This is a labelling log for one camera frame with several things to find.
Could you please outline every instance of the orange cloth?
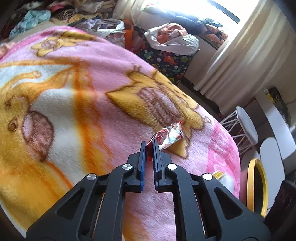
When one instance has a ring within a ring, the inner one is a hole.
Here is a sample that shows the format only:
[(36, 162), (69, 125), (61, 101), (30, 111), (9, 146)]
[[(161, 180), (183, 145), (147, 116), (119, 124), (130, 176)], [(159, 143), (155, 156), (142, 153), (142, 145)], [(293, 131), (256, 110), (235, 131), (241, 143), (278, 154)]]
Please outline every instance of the orange cloth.
[(169, 23), (166, 27), (163, 27), (158, 31), (156, 39), (159, 43), (164, 44), (169, 39), (186, 35), (187, 31), (181, 25), (177, 23)]
[(228, 35), (215, 26), (206, 24), (202, 30), (202, 34), (209, 40), (221, 46), (228, 38)]

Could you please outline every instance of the blue cloth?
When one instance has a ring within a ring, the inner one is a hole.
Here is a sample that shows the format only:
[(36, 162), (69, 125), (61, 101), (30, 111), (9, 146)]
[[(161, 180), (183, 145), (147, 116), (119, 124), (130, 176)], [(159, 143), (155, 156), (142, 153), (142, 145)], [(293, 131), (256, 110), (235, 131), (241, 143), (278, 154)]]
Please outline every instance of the blue cloth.
[(34, 28), (38, 23), (48, 21), (50, 19), (49, 10), (30, 10), (24, 18), (11, 30), (9, 38), (12, 39), (17, 34), (22, 34), (25, 31)]

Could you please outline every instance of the window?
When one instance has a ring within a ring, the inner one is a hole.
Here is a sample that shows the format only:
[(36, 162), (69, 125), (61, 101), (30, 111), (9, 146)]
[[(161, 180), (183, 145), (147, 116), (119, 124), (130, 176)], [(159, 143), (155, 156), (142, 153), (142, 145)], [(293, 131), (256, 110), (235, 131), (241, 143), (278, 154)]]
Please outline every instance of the window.
[(258, 0), (152, 0), (151, 3), (164, 11), (211, 18), (231, 34), (240, 20), (250, 16)]

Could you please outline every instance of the white plastic bag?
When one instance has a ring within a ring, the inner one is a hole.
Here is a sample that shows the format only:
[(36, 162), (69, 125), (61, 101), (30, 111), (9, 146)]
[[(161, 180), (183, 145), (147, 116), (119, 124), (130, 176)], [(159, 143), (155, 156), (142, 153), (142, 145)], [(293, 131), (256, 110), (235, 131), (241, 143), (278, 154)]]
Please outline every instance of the white plastic bag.
[(152, 48), (180, 55), (192, 55), (197, 52), (198, 39), (191, 34), (171, 39), (164, 44), (159, 43), (156, 38), (158, 30), (166, 27), (167, 25), (168, 23), (159, 27), (151, 28), (146, 33), (144, 33), (148, 43)]

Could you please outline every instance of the yellow cartoon character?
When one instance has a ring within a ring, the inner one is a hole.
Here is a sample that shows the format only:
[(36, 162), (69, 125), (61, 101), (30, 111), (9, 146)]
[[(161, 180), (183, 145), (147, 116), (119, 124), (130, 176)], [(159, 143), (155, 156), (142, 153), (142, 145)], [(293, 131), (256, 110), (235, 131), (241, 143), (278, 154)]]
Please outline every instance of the yellow cartoon character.
[(37, 50), (37, 56), (43, 57), (61, 47), (76, 46), (78, 42), (92, 41), (94, 38), (95, 36), (90, 34), (66, 31), (61, 36), (49, 37), (41, 43), (33, 45), (31, 49)]
[[(43, 66), (49, 65), (65, 68), (47, 73), (49, 77), (38, 82)], [(30, 71), (14, 74), (12, 70), (16, 68)], [(0, 64), (1, 71), (7, 70), (12, 75), (0, 87), (0, 200), (10, 218), (24, 230), (73, 186), (47, 156), (54, 140), (53, 124), (45, 115), (31, 109), (44, 91), (62, 88), (69, 81), (73, 83), (75, 123), (82, 135), (79, 165), (85, 173), (107, 173), (104, 168), (108, 164), (103, 160), (105, 155), (106, 159), (111, 158), (111, 154), (103, 143), (99, 114), (93, 119), (87, 115), (95, 112), (92, 103), (96, 98), (89, 87), (91, 78), (87, 68), (87, 63), (79, 59), (66, 58)]]
[(106, 93), (107, 96), (129, 116), (153, 127), (154, 131), (182, 121), (185, 138), (168, 150), (186, 158), (192, 130), (204, 127), (204, 120), (195, 111), (198, 104), (157, 70), (147, 76), (135, 66), (127, 77), (130, 84)]

